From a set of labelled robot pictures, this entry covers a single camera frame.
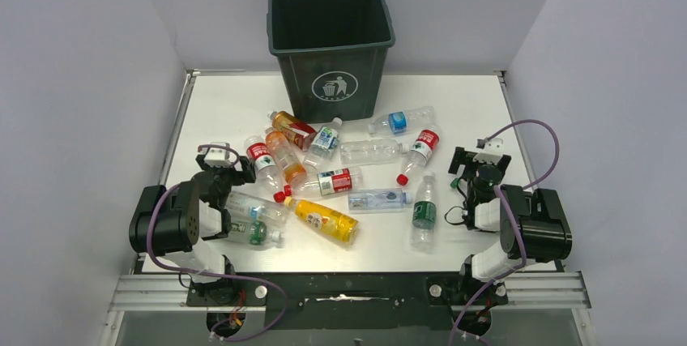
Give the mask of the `green label tall bottle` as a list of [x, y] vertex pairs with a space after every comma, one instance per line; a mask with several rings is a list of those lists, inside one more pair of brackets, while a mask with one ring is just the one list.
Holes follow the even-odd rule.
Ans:
[[411, 244], [415, 250], [428, 253], [434, 244], [437, 219], [435, 174], [427, 172], [420, 182], [412, 210]]

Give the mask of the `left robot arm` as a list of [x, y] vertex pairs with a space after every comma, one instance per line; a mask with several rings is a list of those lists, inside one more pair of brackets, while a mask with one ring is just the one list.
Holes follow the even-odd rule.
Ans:
[[226, 276], [233, 265], [208, 242], [230, 236], [236, 219], [226, 208], [228, 196], [235, 186], [255, 183], [254, 162], [239, 156], [228, 167], [211, 167], [201, 155], [196, 162], [200, 171], [191, 179], [169, 189], [143, 189], [128, 230], [130, 246], [138, 254], [153, 253], [165, 270], [186, 273], [195, 288], [223, 288], [232, 284]]

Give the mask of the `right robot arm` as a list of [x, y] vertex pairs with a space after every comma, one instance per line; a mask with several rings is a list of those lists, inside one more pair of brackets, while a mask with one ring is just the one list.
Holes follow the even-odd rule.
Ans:
[[488, 292], [488, 281], [504, 278], [533, 263], [569, 257], [573, 236], [555, 190], [525, 190], [504, 184], [511, 157], [489, 144], [479, 152], [456, 147], [448, 173], [451, 187], [463, 196], [460, 225], [471, 231], [496, 233], [497, 242], [469, 255], [455, 281], [457, 295], [468, 303]]

